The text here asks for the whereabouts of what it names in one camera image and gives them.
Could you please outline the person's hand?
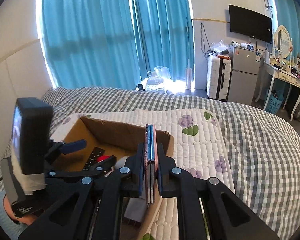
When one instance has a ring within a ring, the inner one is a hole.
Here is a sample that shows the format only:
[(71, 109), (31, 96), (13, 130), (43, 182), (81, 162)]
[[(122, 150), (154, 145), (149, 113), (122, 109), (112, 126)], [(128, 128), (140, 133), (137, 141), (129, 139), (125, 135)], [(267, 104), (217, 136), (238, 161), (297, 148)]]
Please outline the person's hand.
[(11, 205), (6, 195), (4, 196), (3, 199), (3, 207), (8, 217), (10, 217), (10, 219), (13, 220), (14, 222), (21, 222), (26, 225), (31, 225), (38, 218), (34, 214), (29, 214), (29, 215), (25, 215), (24, 217), (17, 218), (11, 209)]

